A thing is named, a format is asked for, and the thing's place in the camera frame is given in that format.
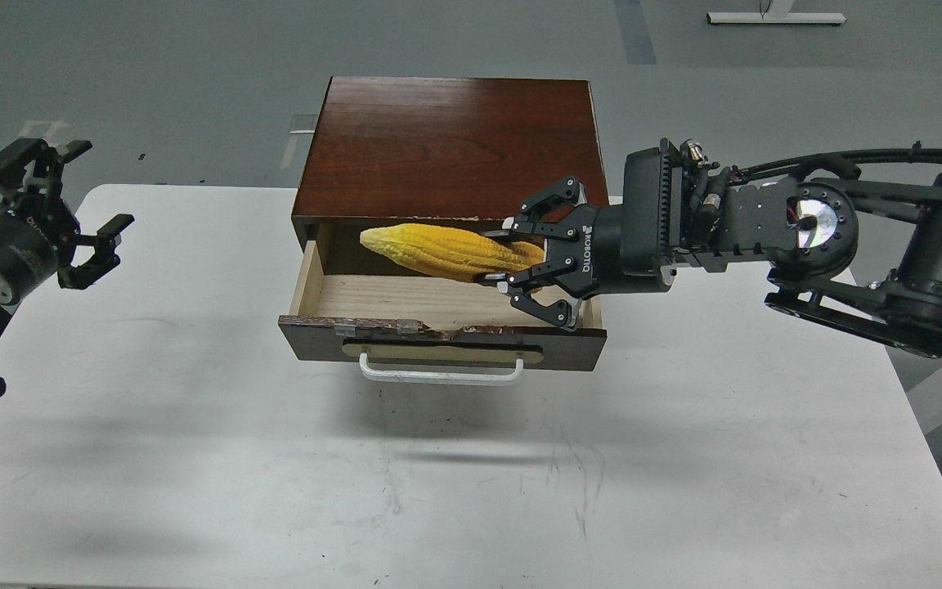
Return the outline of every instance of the drawer front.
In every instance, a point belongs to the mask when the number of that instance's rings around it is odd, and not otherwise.
[[[304,361],[358,362],[357,351],[367,348],[375,362],[424,366],[509,366],[514,354],[521,353],[527,369],[590,371],[606,339],[604,329],[568,333],[469,326],[439,331],[421,321],[350,317],[283,316],[278,326]]]

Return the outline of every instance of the cable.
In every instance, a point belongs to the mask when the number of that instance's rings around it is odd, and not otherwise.
[[[922,149],[916,142],[909,149],[866,149],[856,151],[834,152],[853,164],[941,164],[942,149]],[[774,178],[788,174],[803,160],[815,157],[807,155],[802,157],[792,157],[788,160],[770,161],[768,164],[752,165],[750,168],[733,169],[735,180],[730,186],[740,186],[740,184],[752,182],[752,180],[761,180],[763,178]]]

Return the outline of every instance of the white table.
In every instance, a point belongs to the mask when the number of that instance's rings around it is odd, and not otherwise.
[[[300,362],[292,191],[98,187],[123,264],[0,343],[0,583],[942,587],[942,480],[885,351],[764,265],[606,298],[594,373]]]

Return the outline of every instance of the white stand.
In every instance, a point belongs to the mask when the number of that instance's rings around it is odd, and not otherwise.
[[[829,24],[846,22],[841,12],[792,12],[795,0],[773,0],[764,12],[708,12],[710,24]]]

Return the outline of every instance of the artificial corn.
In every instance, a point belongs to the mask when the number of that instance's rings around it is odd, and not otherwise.
[[[498,243],[476,232],[422,223],[363,231],[359,243],[429,276],[460,282],[488,272],[518,272],[543,262],[543,250],[524,241]]]

